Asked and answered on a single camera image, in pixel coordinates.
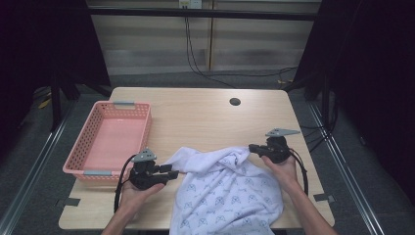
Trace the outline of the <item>grey tape piece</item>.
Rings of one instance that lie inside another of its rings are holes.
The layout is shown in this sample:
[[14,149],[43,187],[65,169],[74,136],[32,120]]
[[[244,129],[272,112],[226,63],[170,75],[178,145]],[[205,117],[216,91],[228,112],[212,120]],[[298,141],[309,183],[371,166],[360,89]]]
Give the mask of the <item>grey tape piece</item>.
[[329,204],[334,203],[336,201],[336,199],[334,198],[333,195],[327,195],[325,193],[315,194],[314,195],[314,200],[316,202],[327,201]]
[[59,199],[55,203],[55,206],[58,208],[64,208],[66,206],[77,207],[79,205],[79,202],[80,200],[76,198],[64,198],[64,199]]

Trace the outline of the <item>pink perforated plastic basket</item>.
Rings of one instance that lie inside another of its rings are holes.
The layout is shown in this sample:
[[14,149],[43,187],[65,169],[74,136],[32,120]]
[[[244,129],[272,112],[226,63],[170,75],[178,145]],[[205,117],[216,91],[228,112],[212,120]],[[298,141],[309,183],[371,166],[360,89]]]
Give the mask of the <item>pink perforated plastic basket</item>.
[[127,159],[147,146],[151,122],[148,103],[96,102],[63,172],[79,180],[118,180]]

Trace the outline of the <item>black metal stand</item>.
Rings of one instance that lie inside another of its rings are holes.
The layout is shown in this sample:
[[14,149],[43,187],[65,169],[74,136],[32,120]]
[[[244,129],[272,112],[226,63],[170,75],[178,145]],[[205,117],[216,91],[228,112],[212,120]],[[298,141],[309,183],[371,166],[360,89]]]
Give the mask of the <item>black metal stand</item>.
[[51,102],[52,102],[52,126],[51,131],[55,131],[62,119],[61,111],[61,89],[58,73],[54,71],[51,75]]

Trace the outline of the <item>aluminium floor rail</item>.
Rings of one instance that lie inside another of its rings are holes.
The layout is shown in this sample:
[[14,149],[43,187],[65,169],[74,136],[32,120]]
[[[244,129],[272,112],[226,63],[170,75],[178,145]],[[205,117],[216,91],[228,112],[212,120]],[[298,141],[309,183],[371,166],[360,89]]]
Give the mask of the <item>aluminium floor rail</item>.
[[64,112],[64,117],[57,127],[48,135],[48,138],[37,156],[34,164],[26,175],[22,186],[5,211],[4,216],[0,219],[0,235],[12,235],[27,202],[34,190],[36,183],[40,178],[40,174],[44,170],[51,155],[56,148],[61,136],[66,128],[68,119],[76,106],[76,101],[70,101],[68,108]]
[[319,111],[316,104],[309,104],[308,107],[312,113],[314,121],[319,126],[320,132],[323,136],[323,140],[326,143],[329,152],[331,153],[334,162],[337,165],[337,168],[340,171],[346,188],[353,198],[354,203],[357,206],[357,209],[371,235],[386,235],[384,229],[381,226],[381,223],[376,216],[373,208],[369,204],[368,200],[364,196],[360,186],[358,185],[354,175],[352,174],[348,163],[345,159],[343,152],[341,151],[335,137],[323,127],[323,116]]

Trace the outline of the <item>black horizontal bar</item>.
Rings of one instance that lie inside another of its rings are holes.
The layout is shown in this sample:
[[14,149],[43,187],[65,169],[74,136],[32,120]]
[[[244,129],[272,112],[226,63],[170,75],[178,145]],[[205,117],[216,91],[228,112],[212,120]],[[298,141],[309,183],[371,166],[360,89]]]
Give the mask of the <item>black horizontal bar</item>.
[[278,20],[278,21],[307,21],[313,22],[317,14],[310,13],[279,13],[279,12],[253,12],[228,11],[204,9],[126,9],[126,8],[89,8],[91,15],[103,16],[146,16],[146,17],[183,17],[183,18],[212,18],[212,19],[252,19],[252,20]]

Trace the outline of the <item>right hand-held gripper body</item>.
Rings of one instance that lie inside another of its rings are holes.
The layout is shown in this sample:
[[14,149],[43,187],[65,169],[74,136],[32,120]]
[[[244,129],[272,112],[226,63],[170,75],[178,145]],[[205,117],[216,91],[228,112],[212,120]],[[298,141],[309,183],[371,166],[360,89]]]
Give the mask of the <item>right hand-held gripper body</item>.
[[266,149],[268,153],[266,156],[274,163],[281,164],[289,157],[293,157],[298,163],[300,163],[300,158],[294,155],[294,150],[292,150],[286,140],[287,135],[298,134],[297,130],[290,129],[281,129],[274,128],[268,131],[265,136],[266,139]]

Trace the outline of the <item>white wall power socket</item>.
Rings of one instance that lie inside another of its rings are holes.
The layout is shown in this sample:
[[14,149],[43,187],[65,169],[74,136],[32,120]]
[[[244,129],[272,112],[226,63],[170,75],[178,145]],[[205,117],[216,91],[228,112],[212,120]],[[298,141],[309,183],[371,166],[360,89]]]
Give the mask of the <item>white wall power socket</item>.
[[203,0],[178,0],[180,9],[196,9],[203,8]]

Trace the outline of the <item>person's left hand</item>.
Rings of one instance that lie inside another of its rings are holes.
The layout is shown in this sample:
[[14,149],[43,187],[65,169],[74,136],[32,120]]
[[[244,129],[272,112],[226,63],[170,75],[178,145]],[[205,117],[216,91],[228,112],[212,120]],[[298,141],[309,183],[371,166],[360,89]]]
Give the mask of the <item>person's left hand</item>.
[[124,215],[135,215],[145,204],[146,200],[164,188],[164,184],[159,183],[146,190],[137,189],[131,182],[126,182],[122,186],[121,199],[118,212]]

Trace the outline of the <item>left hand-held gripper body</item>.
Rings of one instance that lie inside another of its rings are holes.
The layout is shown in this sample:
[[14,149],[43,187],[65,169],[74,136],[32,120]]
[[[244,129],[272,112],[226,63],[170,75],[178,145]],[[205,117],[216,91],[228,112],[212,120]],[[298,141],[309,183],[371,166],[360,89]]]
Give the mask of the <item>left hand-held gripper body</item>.
[[156,164],[156,155],[145,148],[136,154],[131,162],[133,168],[128,180],[139,190],[147,190],[157,184],[165,184],[165,177],[159,174],[160,167]]

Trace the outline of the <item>white patterned towel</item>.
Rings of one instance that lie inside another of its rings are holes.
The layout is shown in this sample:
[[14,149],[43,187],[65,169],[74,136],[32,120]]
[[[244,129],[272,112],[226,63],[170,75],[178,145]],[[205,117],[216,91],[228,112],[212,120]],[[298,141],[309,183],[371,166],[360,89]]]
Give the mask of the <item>white patterned towel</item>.
[[169,235],[274,235],[284,209],[277,179],[246,147],[202,153],[182,147],[167,163],[184,174]]

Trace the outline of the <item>person's right hand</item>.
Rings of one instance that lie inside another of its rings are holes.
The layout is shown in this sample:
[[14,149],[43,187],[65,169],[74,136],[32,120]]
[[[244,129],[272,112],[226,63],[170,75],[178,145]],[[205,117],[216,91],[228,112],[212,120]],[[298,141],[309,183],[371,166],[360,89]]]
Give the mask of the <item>person's right hand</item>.
[[273,175],[277,178],[280,186],[289,195],[300,192],[301,187],[298,182],[296,161],[293,157],[288,157],[284,162],[275,164],[268,157],[262,156],[261,159],[268,166]]

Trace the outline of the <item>black curtain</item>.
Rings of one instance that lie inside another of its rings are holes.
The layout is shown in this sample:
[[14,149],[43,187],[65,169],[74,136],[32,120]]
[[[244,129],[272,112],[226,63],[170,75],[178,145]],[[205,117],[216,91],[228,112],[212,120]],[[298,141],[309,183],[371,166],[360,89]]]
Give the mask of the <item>black curtain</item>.
[[50,88],[54,71],[70,100],[79,84],[110,94],[86,0],[0,0],[0,160],[15,145],[34,91]]
[[415,206],[415,0],[321,0],[295,81],[329,84]]

